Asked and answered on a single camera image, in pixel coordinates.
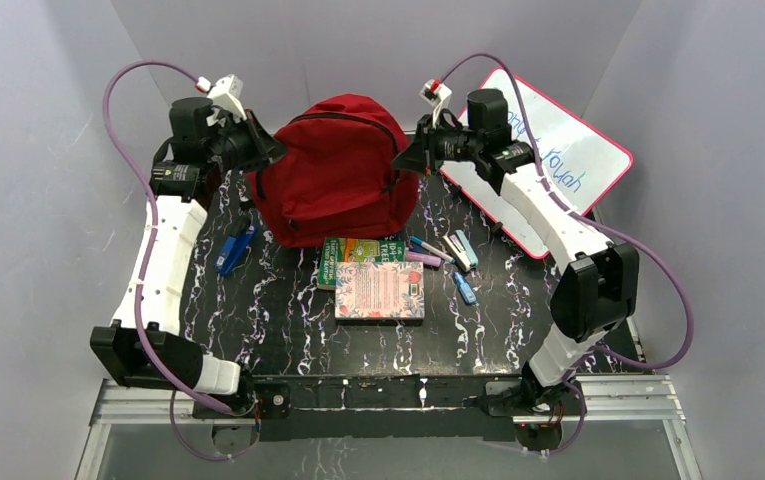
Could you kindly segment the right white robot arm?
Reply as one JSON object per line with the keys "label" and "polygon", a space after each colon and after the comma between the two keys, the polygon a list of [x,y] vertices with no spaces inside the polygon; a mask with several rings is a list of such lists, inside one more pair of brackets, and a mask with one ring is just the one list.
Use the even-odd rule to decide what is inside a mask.
{"label": "right white robot arm", "polygon": [[412,143],[392,166],[431,174],[445,162],[471,163],[552,255],[561,278],[549,303],[550,330],[522,367],[519,386],[485,395],[490,406],[505,403],[545,414],[569,390],[576,368],[594,346],[634,313],[639,254],[577,217],[547,177],[535,138],[515,139],[500,90],[470,92],[466,124],[448,109],[450,95],[438,81],[422,87],[420,96],[432,110],[418,121]]}

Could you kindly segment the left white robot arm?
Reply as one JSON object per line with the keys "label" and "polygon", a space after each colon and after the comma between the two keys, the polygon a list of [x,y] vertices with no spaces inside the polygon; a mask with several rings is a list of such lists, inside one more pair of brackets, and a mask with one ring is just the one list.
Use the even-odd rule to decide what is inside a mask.
{"label": "left white robot arm", "polygon": [[244,416],[257,400],[244,368],[205,353],[181,333],[188,266],[225,174],[257,171],[285,148],[242,106],[238,95],[176,100],[172,135],[156,152],[146,182],[146,225],[123,299],[90,347],[120,386],[193,393],[218,411]]}

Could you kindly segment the red backpack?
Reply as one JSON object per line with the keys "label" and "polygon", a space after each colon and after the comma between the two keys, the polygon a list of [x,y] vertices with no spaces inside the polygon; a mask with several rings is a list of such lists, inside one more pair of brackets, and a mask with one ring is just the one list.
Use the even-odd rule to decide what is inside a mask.
{"label": "red backpack", "polygon": [[406,226],[420,181],[393,169],[410,140],[376,100],[353,93],[323,100],[274,138],[286,155],[246,179],[281,246],[320,247],[328,237],[376,239]]}

